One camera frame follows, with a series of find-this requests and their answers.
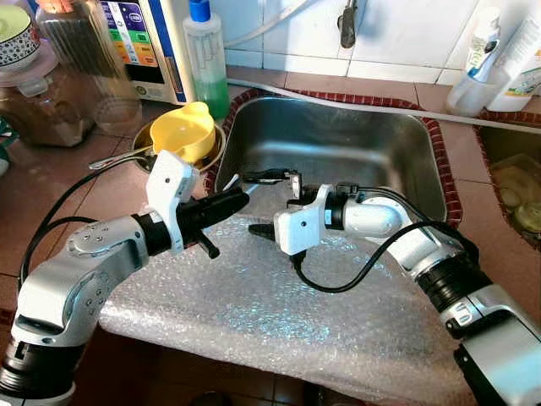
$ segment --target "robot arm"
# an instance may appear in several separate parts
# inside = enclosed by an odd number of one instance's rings
[[[236,188],[187,201],[196,176],[189,165],[162,152],[147,184],[152,207],[146,213],[84,226],[29,275],[0,368],[1,406],[68,404],[101,308],[151,256],[194,244],[210,258],[219,255],[201,230],[242,209],[249,197]]]
[[[326,229],[383,244],[397,231],[413,228],[398,200],[362,196],[356,185],[324,184],[304,200],[311,202],[277,213],[273,225],[276,242],[296,268],[295,259],[301,255],[302,262]],[[446,330],[461,340],[455,361],[480,404],[541,403],[539,326],[490,281],[458,240],[424,227],[403,234],[387,251],[427,294]]]

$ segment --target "kitchen counter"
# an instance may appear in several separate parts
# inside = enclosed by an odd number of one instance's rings
[[[258,69],[230,68],[230,77],[298,90],[342,92],[366,96],[395,97],[431,111],[443,111],[449,87],[415,85],[379,80],[359,80],[309,74],[287,74]],[[235,96],[243,88],[231,87]],[[161,103],[145,103],[145,117],[153,118],[170,109]],[[528,105],[541,112],[539,97]],[[451,171],[462,203],[459,229],[481,250],[481,266],[537,320],[541,316],[541,256],[506,222],[502,215],[488,168],[471,126],[440,122]],[[37,224],[60,194],[88,173],[88,162],[128,151],[131,139],[91,134],[72,149],[29,148],[12,145],[13,165],[0,178],[0,351],[6,345],[9,318],[15,309],[16,275],[25,246]],[[60,215],[107,219],[137,212],[145,203],[146,175],[126,164],[82,188],[64,205]],[[36,251],[34,264],[63,246],[78,225],[59,228]]]

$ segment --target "blue bottle cap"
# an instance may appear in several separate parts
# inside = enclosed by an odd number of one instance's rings
[[[210,19],[209,0],[189,0],[189,15],[193,21],[204,23]]]

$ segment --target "yellow cup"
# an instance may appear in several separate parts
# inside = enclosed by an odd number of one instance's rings
[[[214,146],[214,119],[206,104],[194,101],[158,117],[150,126],[150,137],[156,154],[167,150],[195,163]]]

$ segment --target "green liquid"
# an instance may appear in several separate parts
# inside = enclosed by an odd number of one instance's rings
[[[229,113],[229,94],[227,93],[227,79],[223,78],[216,82],[195,81],[195,93],[197,100],[205,102],[210,110],[210,115],[219,120]]]

